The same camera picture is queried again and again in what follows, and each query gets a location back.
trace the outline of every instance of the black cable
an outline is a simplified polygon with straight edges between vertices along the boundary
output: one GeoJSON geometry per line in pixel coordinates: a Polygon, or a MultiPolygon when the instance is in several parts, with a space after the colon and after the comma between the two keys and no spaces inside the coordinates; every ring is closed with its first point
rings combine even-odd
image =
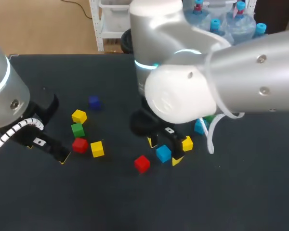
{"type": "Polygon", "coordinates": [[[67,0],[61,0],[61,1],[77,4],[78,6],[80,6],[80,7],[82,8],[82,11],[83,11],[83,13],[85,14],[85,16],[86,16],[87,18],[89,18],[89,19],[92,19],[91,17],[89,17],[89,16],[86,14],[86,12],[85,12],[85,10],[83,9],[82,5],[80,5],[78,2],[67,1],[67,0]]]}

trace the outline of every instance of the screw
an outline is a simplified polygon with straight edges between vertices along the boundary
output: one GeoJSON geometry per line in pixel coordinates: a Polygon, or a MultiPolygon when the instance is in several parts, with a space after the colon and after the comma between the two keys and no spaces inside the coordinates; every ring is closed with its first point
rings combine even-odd
{"type": "Polygon", "coordinates": [[[259,64],[263,64],[265,62],[265,60],[266,60],[266,55],[262,54],[262,55],[258,56],[256,62],[259,63],[259,64]]]}
{"type": "Polygon", "coordinates": [[[10,108],[11,108],[12,110],[15,110],[15,109],[17,109],[17,107],[19,107],[19,101],[18,101],[18,100],[13,100],[13,101],[11,102],[10,108]]]}
{"type": "Polygon", "coordinates": [[[269,95],[270,94],[270,89],[267,87],[261,87],[259,93],[261,95],[269,95]]]}
{"type": "Polygon", "coordinates": [[[193,72],[190,72],[188,75],[187,75],[187,78],[192,78],[193,77],[193,72]]]}

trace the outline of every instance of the light blue cube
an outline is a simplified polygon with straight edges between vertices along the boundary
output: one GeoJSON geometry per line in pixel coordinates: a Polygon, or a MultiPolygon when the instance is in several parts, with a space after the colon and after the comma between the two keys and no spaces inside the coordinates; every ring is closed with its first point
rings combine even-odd
{"type": "Polygon", "coordinates": [[[156,149],[156,155],[162,163],[165,163],[171,159],[171,150],[166,145],[163,145],[156,149]]]}
{"type": "MultiPolygon", "coordinates": [[[[204,121],[204,123],[206,124],[206,127],[209,129],[209,124],[208,124],[208,122],[207,122],[205,119],[204,119],[203,121],[204,121]]],[[[203,130],[202,124],[201,124],[201,122],[200,122],[199,119],[196,120],[195,127],[194,127],[194,131],[197,132],[197,133],[199,133],[199,134],[201,134],[201,135],[204,134],[204,130],[203,130]]]]}

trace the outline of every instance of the floor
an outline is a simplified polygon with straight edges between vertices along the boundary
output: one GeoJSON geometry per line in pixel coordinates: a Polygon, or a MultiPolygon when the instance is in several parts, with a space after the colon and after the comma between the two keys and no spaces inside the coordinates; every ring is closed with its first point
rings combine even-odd
{"type": "MultiPolygon", "coordinates": [[[[74,1],[91,16],[89,0],[74,1]]],[[[92,20],[60,0],[0,0],[0,47],[6,55],[99,53],[92,20]]]]}

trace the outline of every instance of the dark blue cube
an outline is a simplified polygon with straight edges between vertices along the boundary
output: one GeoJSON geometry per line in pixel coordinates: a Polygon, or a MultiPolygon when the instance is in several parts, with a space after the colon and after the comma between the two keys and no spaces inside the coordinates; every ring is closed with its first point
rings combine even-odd
{"type": "Polygon", "coordinates": [[[89,97],[89,108],[93,110],[101,110],[102,103],[97,96],[90,96],[89,97]]]}

